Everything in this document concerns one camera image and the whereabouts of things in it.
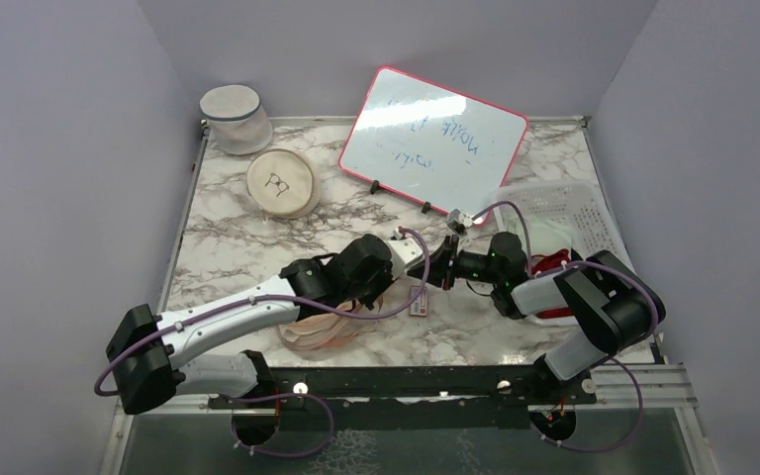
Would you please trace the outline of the floral mesh laundry bag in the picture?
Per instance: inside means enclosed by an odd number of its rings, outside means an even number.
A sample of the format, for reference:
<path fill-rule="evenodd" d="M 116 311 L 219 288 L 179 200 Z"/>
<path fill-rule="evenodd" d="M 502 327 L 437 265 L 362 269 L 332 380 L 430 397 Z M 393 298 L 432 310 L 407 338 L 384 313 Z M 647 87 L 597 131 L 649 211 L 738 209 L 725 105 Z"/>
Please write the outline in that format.
<path fill-rule="evenodd" d="M 348 345 L 371 321 L 327 313 L 276 328 L 281 343 L 293 351 L 311 351 Z"/>

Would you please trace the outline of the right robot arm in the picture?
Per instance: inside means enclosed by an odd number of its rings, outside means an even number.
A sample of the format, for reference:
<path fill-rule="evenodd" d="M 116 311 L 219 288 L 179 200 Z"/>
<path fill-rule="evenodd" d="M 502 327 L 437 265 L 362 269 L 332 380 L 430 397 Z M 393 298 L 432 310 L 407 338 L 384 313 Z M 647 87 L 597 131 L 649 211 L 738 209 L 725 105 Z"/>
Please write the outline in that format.
<path fill-rule="evenodd" d="M 446 237 L 407 273 L 442 290 L 458 279 L 489 284 L 498 313 L 514 320 L 568 310 L 577 330 L 538 357 L 525 382 L 543 402 L 558 401 L 583 373 L 647 339 L 665 319 L 660 297 L 607 250 L 545 271 L 530 271 L 528 264 L 520 237 L 499 232 L 484 253 L 462 250 L 458 237 Z"/>

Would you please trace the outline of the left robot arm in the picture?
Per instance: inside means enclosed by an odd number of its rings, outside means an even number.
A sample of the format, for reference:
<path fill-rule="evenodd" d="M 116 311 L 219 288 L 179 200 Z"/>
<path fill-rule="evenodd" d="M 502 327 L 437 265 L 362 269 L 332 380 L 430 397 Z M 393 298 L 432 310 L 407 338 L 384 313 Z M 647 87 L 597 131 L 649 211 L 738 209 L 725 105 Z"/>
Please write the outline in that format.
<path fill-rule="evenodd" d="M 225 392 L 248 406 L 271 393 L 257 356 L 243 362 L 192 366 L 198 356 L 229 341 L 327 313 L 357 301 L 370 308 L 423 257 L 411 239 L 365 235 L 340 252 L 297 259 L 269 279 L 200 307 L 156 314 L 147 304 L 129 309 L 106 347 L 104 376 L 116 384 L 128 415 L 163 405 L 183 393 Z"/>

